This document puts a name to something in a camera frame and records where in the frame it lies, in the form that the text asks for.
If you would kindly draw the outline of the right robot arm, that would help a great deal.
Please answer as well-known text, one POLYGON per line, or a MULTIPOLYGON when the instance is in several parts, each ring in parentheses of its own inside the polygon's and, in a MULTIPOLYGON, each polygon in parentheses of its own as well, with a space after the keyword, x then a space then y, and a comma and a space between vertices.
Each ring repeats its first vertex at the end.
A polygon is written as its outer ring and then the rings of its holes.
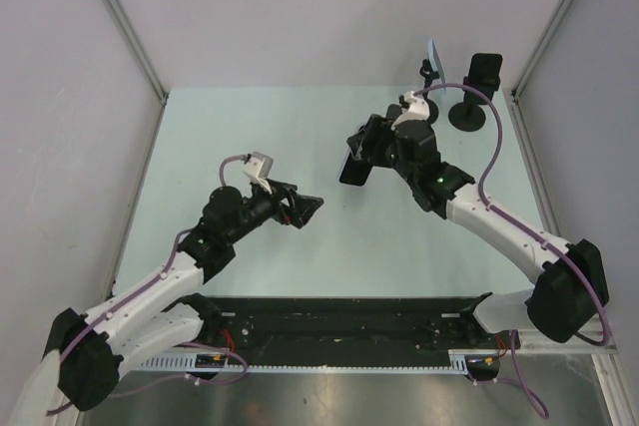
POLYGON ((428 122, 372 115, 346 143, 341 183, 361 187, 373 168, 395 171, 423 211, 474 233, 532 283, 530 290, 480 296, 460 322, 468 345, 483 347, 497 332, 523 328, 565 343, 608 302, 599 248, 587 239, 571 243, 509 213, 471 175, 441 160, 428 122))

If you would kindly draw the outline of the black phone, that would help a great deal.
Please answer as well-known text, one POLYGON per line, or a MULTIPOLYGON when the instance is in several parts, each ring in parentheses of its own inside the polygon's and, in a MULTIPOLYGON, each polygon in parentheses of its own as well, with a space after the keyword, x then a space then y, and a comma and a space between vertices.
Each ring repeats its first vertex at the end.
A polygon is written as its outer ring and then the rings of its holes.
POLYGON ((477 90, 495 92, 501 84, 503 57, 498 53, 475 53, 470 61, 468 81, 477 90))

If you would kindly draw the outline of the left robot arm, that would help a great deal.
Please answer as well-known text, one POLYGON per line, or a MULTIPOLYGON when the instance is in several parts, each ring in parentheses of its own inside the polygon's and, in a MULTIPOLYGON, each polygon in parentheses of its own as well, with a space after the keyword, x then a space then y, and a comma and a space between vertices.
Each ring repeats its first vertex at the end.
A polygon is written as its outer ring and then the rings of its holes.
POLYGON ((245 197, 215 189, 195 226, 180 231, 166 263, 124 292, 78 313, 60 312, 45 350, 60 354, 57 388, 68 404, 88 411, 103 402, 138 363, 221 333, 216 311, 197 293, 236 256, 235 245, 269 220, 303 228, 323 205, 295 185, 268 181, 245 197))

